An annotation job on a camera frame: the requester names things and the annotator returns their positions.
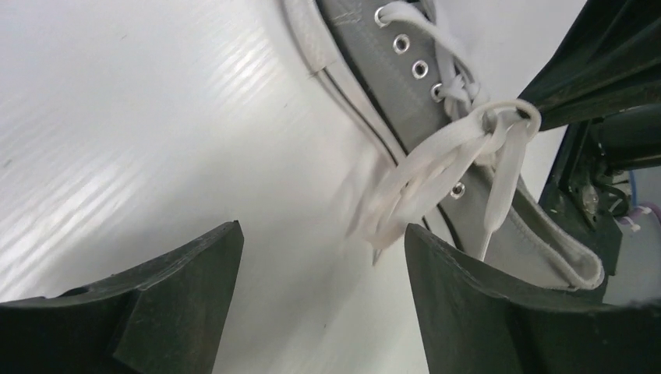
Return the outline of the grey canvas sneaker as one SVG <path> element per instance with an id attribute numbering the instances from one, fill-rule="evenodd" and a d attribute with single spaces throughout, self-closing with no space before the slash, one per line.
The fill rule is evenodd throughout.
<path id="1" fill-rule="evenodd" d="M 311 73 L 391 155 L 354 233 L 379 258 L 411 223 L 439 217 L 469 256 L 542 288 L 594 290 L 602 260 L 521 181 L 542 117 L 493 100 L 439 1 L 285 1 Z"/>

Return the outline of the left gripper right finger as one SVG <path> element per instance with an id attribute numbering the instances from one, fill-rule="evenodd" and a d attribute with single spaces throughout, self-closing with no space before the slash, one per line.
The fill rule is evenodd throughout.
<path id="1" fill-rule="evenodd" d="M 536 287 L 410 224 L 405 258 L 431 373 L 657 373 L 660 303 Z"/>

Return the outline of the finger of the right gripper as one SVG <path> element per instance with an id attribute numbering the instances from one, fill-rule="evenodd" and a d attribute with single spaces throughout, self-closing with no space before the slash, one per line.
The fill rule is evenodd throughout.
<path id="1" fill-rule="evenodd" d="M 588 1 L 520 97 L 543 130 L 660 102 L 660 3 Z"/>

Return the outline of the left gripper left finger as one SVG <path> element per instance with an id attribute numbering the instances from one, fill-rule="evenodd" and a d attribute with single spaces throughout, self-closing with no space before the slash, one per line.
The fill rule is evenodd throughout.
<path id="1" fill-rule="evenodd" d="M 2 303 L 2 372 L 212 372 L 243 244 L 232 221 L 58 297 Z"/>

